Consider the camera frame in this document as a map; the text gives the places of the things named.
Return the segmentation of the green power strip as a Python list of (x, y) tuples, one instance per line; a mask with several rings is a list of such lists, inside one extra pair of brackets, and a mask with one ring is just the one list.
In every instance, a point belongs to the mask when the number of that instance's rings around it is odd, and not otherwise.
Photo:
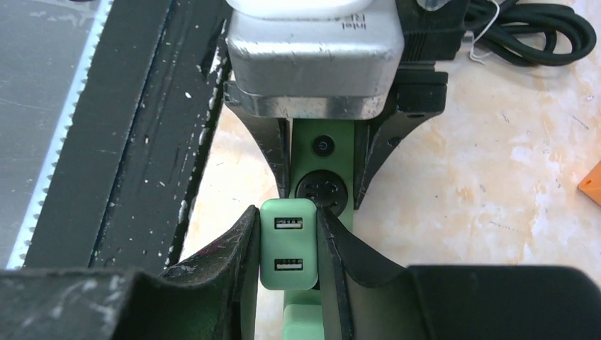
[(294, 120), (291, 137), (291, 197), (310, 198), (318, 208), (318, 286), (284, 294), (290, 304), (320, 305), (325, 339), (352, 339), (354, 325), (344, 266), (335, 232), (353, 225), (354, 123)]

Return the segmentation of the light green usb plug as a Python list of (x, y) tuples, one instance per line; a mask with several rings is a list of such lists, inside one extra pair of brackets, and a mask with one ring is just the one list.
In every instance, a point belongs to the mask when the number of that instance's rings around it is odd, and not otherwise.
[(260, 217), (260, 281), (268, 290), (310, 290), (318, 281), (317, 209), (307, 198), (265, 201)]

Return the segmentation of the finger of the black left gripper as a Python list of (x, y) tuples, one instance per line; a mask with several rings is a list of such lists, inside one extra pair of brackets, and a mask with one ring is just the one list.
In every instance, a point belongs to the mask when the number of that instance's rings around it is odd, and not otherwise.
[(275, 99), (244, 92), (235, 81), (224, 85), (224, 104), (240, 119), (274, 175), (280, 198), (291, 187), (290, 121), (276, 112)]
[(449, 75), (434, 70), (401, 69), (385, 98), (382, 112), (355, 122), (354, 209), (400, 142), (427, 120), (444, 112)]

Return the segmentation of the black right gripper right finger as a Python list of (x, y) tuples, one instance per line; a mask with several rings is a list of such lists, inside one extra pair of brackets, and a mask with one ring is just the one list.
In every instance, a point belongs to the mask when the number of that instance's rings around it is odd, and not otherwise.
[(565, 266), (400, 266), (318, 210), (326, 339), (599, 339), (600, 288)]

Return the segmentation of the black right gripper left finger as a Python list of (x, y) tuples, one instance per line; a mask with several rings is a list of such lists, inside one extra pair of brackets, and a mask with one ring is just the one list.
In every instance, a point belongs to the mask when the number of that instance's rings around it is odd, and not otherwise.
[(137, 268), (1, 272), (2, 339), (252, 339), (259, 211), (159, 275)]

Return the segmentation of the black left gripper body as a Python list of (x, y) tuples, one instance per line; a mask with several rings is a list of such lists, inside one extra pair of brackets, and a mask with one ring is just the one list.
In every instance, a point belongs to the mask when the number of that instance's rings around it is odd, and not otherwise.
[(394, 85), (398, 110), (404, 113), (441, 113), (446, 105), (449, 75), (437, 62), (452, 61), (466, 33), (467, 1), (448, 1), (428, 11), (417, 1), (397, 1), (405, 38)]

